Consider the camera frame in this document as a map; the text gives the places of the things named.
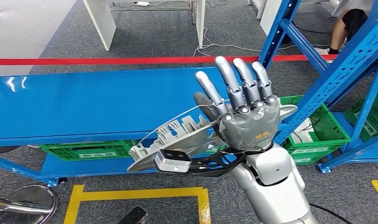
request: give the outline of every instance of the black cable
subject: black cable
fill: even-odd
[[[293,134],[295,134],[300,139],[300,143],[302,143],[302,139],[300,138],[300,136],[296,132],[293,132]]]
[[[296,26],[297,29],[300,29],[302,31],[310,32],[310,33],[315,33],[315,34],[327,34],[327,35],[332,35],[333,33],[327,33],[327,32],[321,32],[321,31],[314,31],[314,30],[308,30],[308,29],[303,29],[298,26]]]
[[[209,3],[209,1],[206,1],[206,3],[208,3],[208,5],[209,5],[210,8],[215,8],[215,7],[217,7],[217,6],[224,6],[224,5],[228,5],[228,4],[229,4],[229,2],[228,2],[227,0],[219,0],[219,1],[220,1],[220,2],[224,2],[224,3],[216,4],[216,5],[214,5],[214,6],[212,6],[212,5]]]
[[[313,204],[313,203],[309,203],[309,205],[311,205],[312,207],[318,208],[318,209],[322,209],[322,210],[324,210],[324,211],[326,211],[326,212],[328,212],[328,213],[334,215],[335,217],[341,219],[342,221],[344,221],[344,222],[347,223],[347,224],[353,224],[353,223],[351,223],[350,221],[348,221],[347,219],[345,219],[344,217],[342,217],[341,215],[339,215],[339,214],[337,214],[337,213],[335,213],[335,212],[333,212],[333,211],[331,211],[331,210],[329,210],[329,209],[327,209],[327,208],[324,208],[324,207],[322,207],[322,206],[319,206],[319,205],[317,205],[317,204]]]
[[[294,101],[297,97],[301,97],[301,98],[303,98],[303,96],[295,96],[295,97],[292,98],[292,101],[290,102],[290,104],[294,104],[293,101]]]

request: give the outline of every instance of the blue shelving rack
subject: blue shelving rack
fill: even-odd
[[[282,1],[262,49],[260,62],[268,68],[282,38],[288,35],[319,72],[320,78],[299,101],[297,113],[285,120],[286,127],[279,132],[275,141],[282,143],[320,104],[326,103],[329,107],[333,106],[363,77],[376,71],[377,74],[354,127],[345,120],[342,114],[336,114],[336,118],[351,134],[352,142],[342,147],[340,156],[334,158],[328,155],[329,161],[320,164],[319,168],[322,173],[328,173],[331,172],[331,168],[344,163],[378,162],[378,136],[365,143],[359,138],[378,91],[378,0],[373,2],[369,19],[330,65],[292,24],[299,3],[299,0]],[[360,157],[370,150],[373,151],[371,156],[374,157]]]
[[[378,7],[373,7],[368,21],[328,65],[291,23],[299,3],[299,0],[282,2],[260,62],[267,68],[283,36],[289,35],[320,78],[298,103],[298,112],[281,124],[275,138],[277,143],[284,141],[322,103],[333,105],[364,75],[378,71]],[[0,146],[142,138],[160,121],[193,106],[192,94],[200,88],[193,74],[199,70],[206,72],[222,96],[227,97],[215,67],[0,77]],[[357,129],[361,130],[374,98],[372,94],[378,88],[378,73],[375,79],[355,127],[342,114],[336,114],[342,126],[352,133],[354,142],[343,148],[341,156],[329,156],[330,161],[320,165],[323,172],[342,163],[378,161],[378,136],[365,143],[357,137]],[[171,86],[179,83],[185,83],[185,88],[172,92]],[[151,93],[157,93],[158,99],[147,100]],[[174,106],[168,110],[160,108],[172,103]],[[9,114],[16,108],[20,108],[20,113]],[[198,111],[193,111],[190,115],[197,114]],[[27,126],[31,128],[14,128]],[[61,177],[126,174],[132,162],[131,158],[64,162],[48,155],[40,171],[3,158],[0,168],[53,187]]]

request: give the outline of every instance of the robot finger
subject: robot finger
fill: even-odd
[[[271,90],[271,81],[268,79],[267,71],[260,62],[254,62],[252,64],[252,69],[256,73],[258,78],[258,86],[260,90],[260,96],[263,99],[267,99],[269,96],[273,95]]]
[[[198,83],[201,85],[207,97],[212,101],[218,115],[228,115],[227,117],[229,119],[232,119],[224,100],[220,97],[218,91],[216,90],[213,83],[209,80],[208,76],[203,71],[198,71],[196,73],[196,79]]]
[[[234,71],[229,62],[224,57],[218,56],[215,59],[215,63],[227,86],[228,97],[230,98],[234,111],[249,112],[241,87],[238,85],[238,81],[235,78]]]
[[[242,80],[242,89],[251,108],[262,106],[257,82],[253,79],[252,72],[247,64],[240,58],[233,60],[234,67],[238,70]]]

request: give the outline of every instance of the round metal base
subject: round metal base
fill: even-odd
[[[34,215],[0,210],[0,224],[43,224],[54,214],[57,208],[57,197],[43,186],[27,186],[6,197],[10,201],[19,201],[49,206],[51,212],[44,215]]]

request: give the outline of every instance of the shoe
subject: shoe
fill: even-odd
[[[315,48],[315,50],[318,52],[320,55],[328,55],[329,54],[329,48],[327,49],[321,49],[321,48]],[[331,64],[334,60],[326,60],[327,64]]]

